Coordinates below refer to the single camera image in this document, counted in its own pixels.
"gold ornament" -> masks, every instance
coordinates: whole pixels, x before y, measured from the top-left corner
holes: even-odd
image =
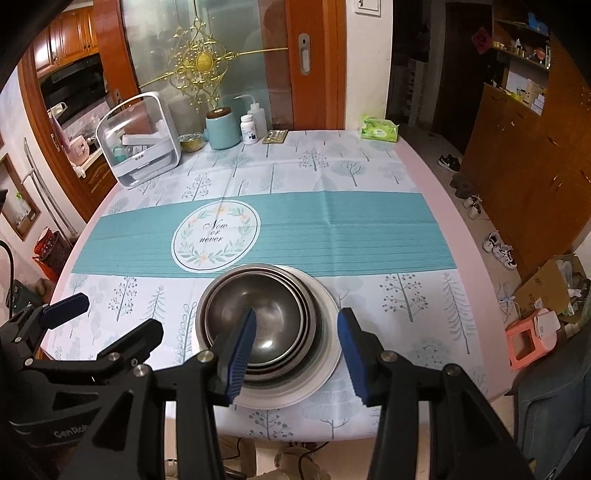
[[[142,89],[151,83],[168,79],[173,87],[191,97],[191,105],[196,109],[204,101],[209,104],[211,109],[216,109],[220,100],[217,89],[228,72],[231,60],[251,53],[287,50],[287,48],[266,48],[241,53],[228,51],[213,35],[204,31],[206,24],[197,15],[197,6],[195,4],[193,6],[195,20],[190,31],[183,30],[179,26],[174,35],[179,40],[172,52],[168,65],[169,71],[144,83],[139,88]]]

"cardboard box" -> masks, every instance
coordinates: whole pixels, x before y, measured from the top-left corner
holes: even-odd
[[[576,255],[555,255],[515,292],[515,301],[521,309],[521,318],[530,316],[536,310],[536,300],[542,299],[545,308],[559,314],[559,320],[567,323],[577,323],[580,320],[582,307],[573,316],[561,314],[568,308],[570,297],[566,282],[556,265],[557,260],[569,260],[573,266],[573,276],[578,273],[582,279],[587,278]]]

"stainless steel bowl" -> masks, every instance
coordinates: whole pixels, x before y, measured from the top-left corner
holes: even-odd
[[[208,286],[197,308],[199,342],[210,347],[246,307],[257,320],[247,381],[277,379],[304,360],[317,333],[316,304],[299,279],[272,265],[234,268]]]

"metal screw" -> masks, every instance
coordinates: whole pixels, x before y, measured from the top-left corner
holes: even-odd
[[[462,369],[457,365],[448,365],[445,367],[445,373],[451,377],[457,377],[462,373]]]
[[[379,357],[384,362],[388,363],[398,360],[398,355],[396,355],[396,352],[393,352],[392,350],[384,350],[381,354],[379,354]]]
[[[150,371],[150,367],[146,364],[141,364],[141,365],[137,365],[134,368],[134,375],[136,377],[145,377],[146,375],[148,375]]]
[[[201,363],[206,364],[207,362],[211,362],[215,355],[211,350],[202,350],[197,354],[197,360]]]

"door handle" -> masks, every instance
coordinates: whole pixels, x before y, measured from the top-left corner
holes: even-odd
[[[61,152],[60,145],[57,143],[57,139],[56,139],[56,136],[54,134],[51,134],[51,139],[53,140],[53,144],[56,146],[56,150],[58,152]]]
[[[298,51],[300,52],[300,73],[309,75],[312,68],[310,54],[310,36],[307,33],[300,33],[297,37]]]

